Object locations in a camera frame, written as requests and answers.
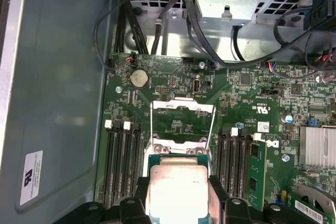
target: green circuit board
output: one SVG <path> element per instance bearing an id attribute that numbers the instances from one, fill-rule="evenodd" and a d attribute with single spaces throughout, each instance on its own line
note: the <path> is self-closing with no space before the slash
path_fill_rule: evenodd
<path id="1" fill-rule="evenodd" d="M 128 63 L 128 57 L 127 54 L 111 55 L 112 66 L 119 69 L 108 73 L 106 79 L 97 201 L 102 201 L 108 161 L 109 140 L 104 122 L 136 123 L 140 126 L 141 146 L 145 146 L 150 138 L 151 102 L 178 97 L 215 106 L 212 132 L 209 132 L 211 113 L 186 108 L 153 112 L 153 131 L 160 138 L 176 142 L 198 142 L 210 133 L 214 171 L 219 170 L 218 159 L 224 158 L 219 151 L 220 132 L 224 129 L 241 123 L 246 134 L 261 133 L 262 139 L 267 141 L 251 141 L 247 150 L 244 197 L 256 209 L 262 210 L 265 203 L 275 202 L 283 190 L 290 190 L 296 183 L 318 187 L 335 196 L 336 169 L 321 169 L 319 177 L 308 176 L 307 168 L 298 164 L 298 155 L 300 126 L 310 122 L 319 126 L 336 122 L 336 84 L 318 83 L 316 77 L 302 81 L 282 79 L 265 66 L 228 70 L 208 60 L 137 55 L 135 61 Z M 200 62 L 205 63 L 204 69 L 199 67 Z M 144 70 L 148 77 L 144 87 L 135 87 L 131 82 L 136 70 Z M 277 71 L 294 76 L 307 73 L 302 66 L 277 66 Z M 293 117 L 293 123 L 284 123 L 286 115 Z M 284 154 L 289 156 L 288 162 L 282 160 Z M 139 155 L 138 176 L 143 158 Z"/>

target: mounting screw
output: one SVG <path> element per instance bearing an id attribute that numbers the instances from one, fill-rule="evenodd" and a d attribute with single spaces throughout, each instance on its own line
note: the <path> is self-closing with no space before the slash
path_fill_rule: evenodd
<path id="1" fill-rule="evenodd" d="M 122 92 L 122 87 L 117 86 L 115 90 L 118 94 L 120 94 Z"/>
<path id="2" fill-rule="evenodd" d="M 290 161 L 290 156 L 288 156 L 287 154 L 283 154 L 283 156 L 282 156 L 282 161 L 284 161 L 284 162 L 288 162 L 288 161 Z"/>
<path id="3" fill-rule="evenodd" d="M 174 18 L 174 19 L 177 18 L 177 13 L 176 12 L 172 12 L 172 18 Z"/>
<path id="4" fill-rule="evenodd" d="M 205 69 L 205 62 L 200 61 L 200 62 L 198 63 L 198 67 L 199 67 L 200 69 Z"/>
<path id="5" fill-rule="evenodd" d="M 157 146 L 154 147 L 154 152 L 155 153 L 160 153 L 161 149 L 162 149 L 161 146 L 157 145 Z"/>
<path id="6" fill-rule="evenodd" d="M 201 149 L 197 149 L 196 150 L 196 155 L 201 155 L 201 154 L 203 154 L 203 151 Z"/>
<path id="7" fill-rule="evenodd" d="M 277 205 L 272 205 L 272 206 L 271 206 L 271 209 L 272 209 L 273 211 L 276 211 L 276 212 L 281 211 L 281 208 L 280 208 L 279 206 L 277 206 Z"/>
<path id="8" fill-rule="evenodd" d="M 233 199 L 232 203 L 236 205 L 240 205 L 242 202 L 239 199 Z"/>

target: motherboard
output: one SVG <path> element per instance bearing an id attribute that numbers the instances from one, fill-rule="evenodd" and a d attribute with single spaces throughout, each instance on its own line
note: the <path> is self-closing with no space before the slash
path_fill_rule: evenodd
<path id="1" fill-rule="evenodd" d="M 106 77 L 96 201 L 109 206 L 134 192 L 146 176 L 149 144 L 173 153 L 189 143 L 185 154 L 208 154 L 231 197 L 334 222 L 300 192 L 336 196 L 336 83 L 281 78 L 265 65 L 222 69 L 206 59 L 114 54 L 110 66 L 116 71 Z M 303 66 L 277 71 L 308 73 Z"/>

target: white sticker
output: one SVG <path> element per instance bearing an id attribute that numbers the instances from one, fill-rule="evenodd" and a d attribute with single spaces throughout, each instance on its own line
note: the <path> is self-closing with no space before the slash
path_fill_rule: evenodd
<path id="1" fill-rule="evenodd" d="M 269 132 L 269 122 L 258 122 L 258 132 Z"/>
<path id="2" fill-rule="evenodd" d="M 23 170 L 20 206 L 34 199 L 38 195 L 43 151 L 26 155 Z"/>
<path id="3" fill-rule="evenodd" d="M 295 208 L 299 209 L 301 212 L 312 218 L 314 221 L 317 221 L 319 224 L 323 224 L 323 217 L 321 214 L 315 212 L 314 210 L 298 202 L 297 200 L 295 200 Z"/>

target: heatsink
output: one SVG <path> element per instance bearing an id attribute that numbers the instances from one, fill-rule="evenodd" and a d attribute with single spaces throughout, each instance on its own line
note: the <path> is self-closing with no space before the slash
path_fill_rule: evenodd
<path id="1" fill-rule="evenodd" d="M 300 127 L 299 164 L 336 167 L 336 129 Z"/>

